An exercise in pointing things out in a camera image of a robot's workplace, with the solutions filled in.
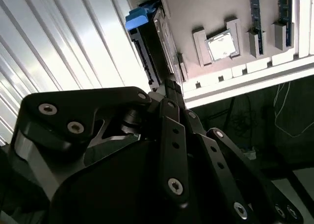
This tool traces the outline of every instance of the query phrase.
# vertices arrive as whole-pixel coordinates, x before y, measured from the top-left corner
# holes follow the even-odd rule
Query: black cable
[[[235,99],[236,99],[235,97],[231,98],[231,102],[230,102],[228,114],[227,114],[227,117],[226,117],[224,126],[222,127],[222,130],[223,130],[223,131],[226,131],[227,128],[228,128],[228,124],[229,124],[229,122],[230,122],[230,117],[231,117],[232,109],[233,109],[234,104],[235,104]]]
[[[252,110],[251,100],[247,94],[245,94],[248,101],[248,111],[241,111],[238,114],[234,114],[230,122],[232,128],[235,131],[236,136],[249,139],[249,147],[252,147],[253,127],[257,125],[255,120],[256,112]]]

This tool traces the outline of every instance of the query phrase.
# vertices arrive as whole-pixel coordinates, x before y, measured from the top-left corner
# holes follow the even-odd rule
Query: cable
[[[249,147],[252,147],[253,127],[257,125],[256,112],[252,110],[250,97],[245,94],[248,101],[248,111],[240,111],[231,117],[232,128],[238,137],[249,139]]]
[[[282,132],[284,132],[286,135],[288,135],[288,136],[290,136],[290,137],[292,137],[292,138],[296,138],[296,137],[301,136],[309,127],[311,127],[312,125],[314,125],[314,121],[313,121],[312,123],[310,123],[305,129],[303,129],[303,130],[302,130],[299,134],[297,134],[297,135],[291,135],[289,132],[285,131],[283,128],[281,128],[280,126],[277,125],[278,116],[280,115],[280,113],[282,112],[282,110],[283,110],[283,108],[284,108],[284,106],[285,106],[285,104],[286,104],[286,100],[287,100],[287,97],[288,97],[288,93],[289,93],[289,91],[290,91],[290,84],[291,84],[291,82],[289,82],[289,84],[288,84],[288,89],[287,89],[287,92],[286,92],[286,95],[285,95],[285,98],[284,98],[284,102],[283,102],[283,104],[282,104],[282,106],[281,106],[279,112],[276,113],[275,106],[276,106],[276,102],[277,102],[277,99],[278,99],[278,95],[279,95],[280,91],[283,89],[283,87],[284,87],[285,84],[283,84],[283,86],[281,87],[281,89],[280,89],[280,84],[278,85],[277,93],[276,93],[276,96],[275,96],[275,99],[274,99],[275,126],[276,126],[278,129],[280,129]]]
[[[230,102],[228,114],[227,114],[227,117],[226,117],[224,126],[222,127],[222,130],[223,130],[223,131],[226,131],[227,128],[228,128],[229,121],[230,121],[230,116],[231,116],[231,113],[232,113],[232,109],[233,109],[234,104],[235,104],[235,99],[236,99],[236,97],[231,98],[231,102]]]

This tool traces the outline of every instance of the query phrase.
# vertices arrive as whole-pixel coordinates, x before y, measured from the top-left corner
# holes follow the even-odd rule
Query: white panel
[[[233,77],[239,77],[243,75],[243,70],[246,69],[246,65],[240,65],[232,68]]]
[[[3,2],[9,10],[6,11],[7,15],[17,29],[23,30],[20,33],[29,48],[50,77],[55,78],[55,83],[61,87],[61,90],[79,89],[25,0],[3,0]]]
[[[299,58],[309,55],[312,0],[300,0]]]
[[[80,88],[100,88],[93,69],[53,0],[26,0]]]
[[[246,64],[247,73],[252,73],[267,68],[267,63],[271,61],[271,58],[264,58],[257,61],[252,61]]]
[[[80,40],[81,49],[86,52],[91,65],[97,73],[98,79],[103,87],[121,87],[123,82],[112,61],[106,44],[101,40],[100,34],[95,28],[90,16],[94,11],[90,10],[90,4],[82,0],[54,0],[68,26],[75,31],[77,39]]]
[[[39,91],[56,91],[58,88],[31,51],[23,37],[0,8],[0,43],[6,51],[19,62],[19,67],[36,83]]]
[[[110,50],[111,58],[120,73],[124,85],[134,86],[136,84],[138,79],[130,78],[132,75],[147,79],[138,65],[132,46],[125,45],[129,40],[124,28],[121,26],[111,0],[88,1],[93,10],[91,16],[95,21],[96,29],[103,43]]]
[[[21,100],[46,91],[148,80],[125,31],[127,0],[0,0],[0,146]]]

